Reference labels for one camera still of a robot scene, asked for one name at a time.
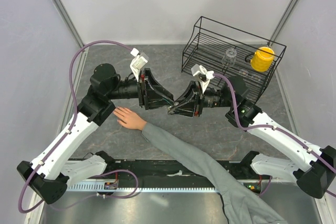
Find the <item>grey sleeved forearm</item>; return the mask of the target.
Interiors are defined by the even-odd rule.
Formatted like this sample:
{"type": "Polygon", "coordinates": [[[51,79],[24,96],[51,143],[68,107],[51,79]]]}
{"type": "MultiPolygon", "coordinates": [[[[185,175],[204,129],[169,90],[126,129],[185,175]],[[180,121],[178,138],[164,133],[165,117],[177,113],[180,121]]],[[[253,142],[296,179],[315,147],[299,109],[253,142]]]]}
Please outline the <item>grey sleeved forearm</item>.
{"type": "Polygon", "coordinates": [[[221,195],[229,223],[287,223],[207,153],[151,123],[145,125],[142,135],[153,146],[213,184],[221,195]]]}

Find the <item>yellow mug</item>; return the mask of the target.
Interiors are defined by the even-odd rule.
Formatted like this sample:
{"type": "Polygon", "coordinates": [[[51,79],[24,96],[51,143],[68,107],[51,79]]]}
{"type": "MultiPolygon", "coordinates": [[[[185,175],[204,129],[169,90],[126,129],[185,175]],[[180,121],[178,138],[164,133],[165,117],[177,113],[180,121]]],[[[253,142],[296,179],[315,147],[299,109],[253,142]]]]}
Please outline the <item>yellow mug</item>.
{"type": "Polygon", "coordinates": [[[245,61],[258,72],[267,71],[275,58],[275,52],[270,47],[259,47],[255,52],[248,54],[245,61]]]}

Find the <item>glitter nail polish bottle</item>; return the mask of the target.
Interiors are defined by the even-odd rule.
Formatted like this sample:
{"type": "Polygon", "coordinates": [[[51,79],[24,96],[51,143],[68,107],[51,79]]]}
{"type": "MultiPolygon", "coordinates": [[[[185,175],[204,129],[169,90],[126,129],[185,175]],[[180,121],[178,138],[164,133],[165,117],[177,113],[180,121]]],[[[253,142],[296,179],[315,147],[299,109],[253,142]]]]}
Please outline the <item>glitter nail polish bottle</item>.
{"type": "Polygon", "coordinates": [[[172,105],[172,106],[169,106],[169,109],[168,109],[168,114],[169,115],[173,115],[173,114],[175,114],[175,110],[176,110],[176,108],[178,107],[178,105],[172,105]]]}

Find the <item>clear glass cup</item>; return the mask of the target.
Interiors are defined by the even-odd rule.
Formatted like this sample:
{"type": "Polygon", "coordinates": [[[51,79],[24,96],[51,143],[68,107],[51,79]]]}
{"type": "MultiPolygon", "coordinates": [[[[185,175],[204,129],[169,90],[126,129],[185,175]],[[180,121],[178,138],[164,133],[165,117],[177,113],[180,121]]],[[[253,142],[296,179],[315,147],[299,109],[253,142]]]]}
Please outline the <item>clear glass cup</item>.
{"type": "Polygon", "coordinates": [[[235,48],[228,48],[222,58],[222,65],[232,67],[235,64],[237,51],[235,48]]]}

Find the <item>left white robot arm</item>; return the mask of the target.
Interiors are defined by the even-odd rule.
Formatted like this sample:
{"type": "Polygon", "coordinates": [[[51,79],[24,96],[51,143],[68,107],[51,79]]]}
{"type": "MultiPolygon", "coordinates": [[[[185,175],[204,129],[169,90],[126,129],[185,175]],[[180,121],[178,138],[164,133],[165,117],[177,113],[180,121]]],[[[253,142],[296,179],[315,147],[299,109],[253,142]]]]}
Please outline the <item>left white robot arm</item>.
{"type": "Polygon", "coordinates": [[[90,87],[71,121],[53,142],[31,162],[21,161],[17,171],[28,186],[47,204],[58,201],[67,188],[90,177],[111,178],[115,165],[101,151],[87,161],[66,162],[80,144],[115,110],[114,100],[138,99],[147,110],[170,106],[173,94],[152,76],[150,68],[134,71],[134,78],[121,80],[113,65],[98,65],[90,77],[90,87]]]}

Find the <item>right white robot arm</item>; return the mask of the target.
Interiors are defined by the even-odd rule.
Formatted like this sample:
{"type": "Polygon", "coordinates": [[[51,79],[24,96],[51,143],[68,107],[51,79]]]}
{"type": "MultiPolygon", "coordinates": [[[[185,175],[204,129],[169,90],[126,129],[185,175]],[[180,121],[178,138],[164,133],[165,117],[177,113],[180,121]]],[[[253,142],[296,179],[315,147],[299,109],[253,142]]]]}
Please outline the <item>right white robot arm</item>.
{"type": "Polygon", "coordinates": [[[220,90],[202,89],[205,75],[198,82],[191,81],[187,90],[170,107],[169,115],[200,116],[204,108],[226,107],[229,123],[254,135],[287,159],[272,158],[250,152],[240,166],[241,174],[248,179],[257,174],[283,178],[298,185],[306,194],[320,199],[335,179],[335,148],[324,148],[300,138],[273,120],[266,112],[246,98],[248,88],[241,76],[225,77],[220,90]]]}

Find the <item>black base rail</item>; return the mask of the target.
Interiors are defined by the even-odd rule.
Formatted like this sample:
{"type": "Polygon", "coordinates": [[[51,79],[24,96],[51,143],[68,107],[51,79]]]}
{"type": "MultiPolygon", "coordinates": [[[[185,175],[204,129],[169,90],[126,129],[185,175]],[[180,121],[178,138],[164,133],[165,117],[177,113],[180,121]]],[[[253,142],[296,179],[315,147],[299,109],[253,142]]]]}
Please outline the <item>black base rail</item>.
{"type": "MultiPolygon", "coordinates": [[[[268,175],[258,175],[252,168],[240,162],[218,161],[236,180],[260,189],[260,184],[269,179],[268,175]]],[[[114,170],[129,170],[138,178],[139,185],[154,186],[213,186],[204,176],[198,175],[174,160],[130,160],[116,159],[107,164],[105,173],[114,170]]]]}

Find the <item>person's bare hand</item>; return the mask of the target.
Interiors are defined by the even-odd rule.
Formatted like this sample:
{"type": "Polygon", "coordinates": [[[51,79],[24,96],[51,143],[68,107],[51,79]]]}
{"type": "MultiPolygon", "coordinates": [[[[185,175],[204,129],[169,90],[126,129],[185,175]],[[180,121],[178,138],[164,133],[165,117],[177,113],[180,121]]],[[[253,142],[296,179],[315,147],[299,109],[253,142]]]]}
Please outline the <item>person's bare hand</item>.
{"type": "Polygon", "coordinates": [[[113,114],[118,118],[118,123],[127,129],[142,131],[146,125],[144,119],[128,108],[117,107],[113,114]]]}

